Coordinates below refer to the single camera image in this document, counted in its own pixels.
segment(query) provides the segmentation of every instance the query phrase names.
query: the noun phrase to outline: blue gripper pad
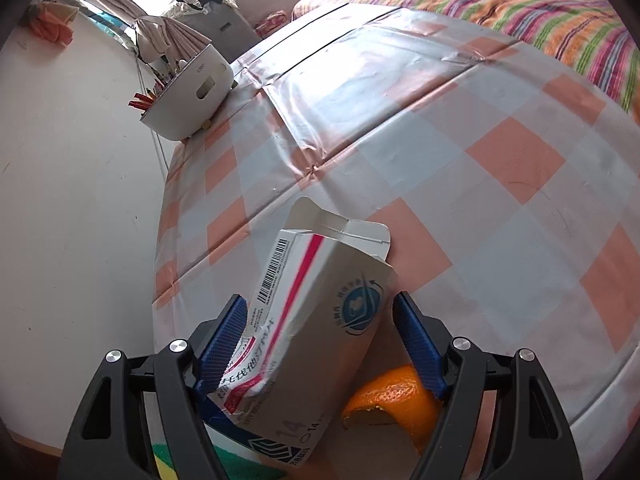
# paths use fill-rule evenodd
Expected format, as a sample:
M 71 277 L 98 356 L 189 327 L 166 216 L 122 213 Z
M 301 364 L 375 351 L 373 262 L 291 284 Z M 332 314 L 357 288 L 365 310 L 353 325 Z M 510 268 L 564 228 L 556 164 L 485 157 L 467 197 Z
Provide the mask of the blue gripper pad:
M 247 306 L 244 298 L 235 295 L 229 303 L 231 305 L 227 304 L 218 316 L 222 320 L 198 360 L 200 373 L 194 389 L 201 396 L 217 389 L 246 327 Z
M 420 382 L 436 398 L 442 400 L 448 390 L 442 376 L 442 357 L 414 310 L 404 298 L 405 293 L 394 298 L 393 317 L 396 329 L 404 343 Z

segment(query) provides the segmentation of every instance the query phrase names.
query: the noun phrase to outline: orange cloth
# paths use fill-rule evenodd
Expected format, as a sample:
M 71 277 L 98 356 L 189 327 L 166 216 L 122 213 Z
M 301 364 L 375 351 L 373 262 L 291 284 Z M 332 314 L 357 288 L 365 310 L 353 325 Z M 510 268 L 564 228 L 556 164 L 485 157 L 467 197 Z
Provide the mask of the orange cloth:
M 41 38 L 67 46 L 74 36 L 69 23 L 76 18 L 78 10 L 56 2 L 41 2 L 30 9 L 29 25 Z

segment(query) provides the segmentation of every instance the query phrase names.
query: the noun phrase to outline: curtain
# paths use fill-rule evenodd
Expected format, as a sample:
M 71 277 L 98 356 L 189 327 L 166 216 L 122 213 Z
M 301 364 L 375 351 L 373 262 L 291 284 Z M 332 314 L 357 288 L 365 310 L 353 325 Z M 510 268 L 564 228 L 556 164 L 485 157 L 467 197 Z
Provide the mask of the curtain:
M 165 16 L 148 16 L 133 0 L 84 0 L 116 16 L 136 31 L 140 58 L 153 63 L 166 56 L 172 68 L 180 59 L 196 56 L 211 40 L 191 27 Z

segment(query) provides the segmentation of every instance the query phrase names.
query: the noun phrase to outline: bed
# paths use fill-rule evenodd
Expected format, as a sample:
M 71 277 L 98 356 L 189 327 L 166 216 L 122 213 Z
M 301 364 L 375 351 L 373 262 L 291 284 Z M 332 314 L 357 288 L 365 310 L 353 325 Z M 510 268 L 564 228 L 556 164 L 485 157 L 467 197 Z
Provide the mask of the bed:
M 293 17 L 342 3 L 428 10 L 513 36 L 585 76 L 640 123 L 640 52 L 607 0 L 301 0 Z

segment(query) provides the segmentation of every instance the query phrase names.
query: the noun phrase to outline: table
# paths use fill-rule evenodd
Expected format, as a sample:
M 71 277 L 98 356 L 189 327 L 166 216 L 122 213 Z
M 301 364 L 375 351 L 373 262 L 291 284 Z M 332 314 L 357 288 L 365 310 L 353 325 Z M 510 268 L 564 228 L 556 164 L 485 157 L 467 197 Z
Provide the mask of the table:
M 400 287 L 452 334 L 485 351 L 533 349 L 596 478 L 640 400 L 631 118 L 532 46 L 408 9 L 322 7 L 232 67 L 238 86 L 212 127 L 172 160 L 156 347 L 232 293 L 250 298 L 290 206 L 308 196 L 385 223 Z M 405 361 L 383 323 L 354 387 Z M 479 436 L 490 421 L 485 409 Z M 394 426 L 335 421 L 320 448 L 290 478 L 401 479 L 417 460 Z

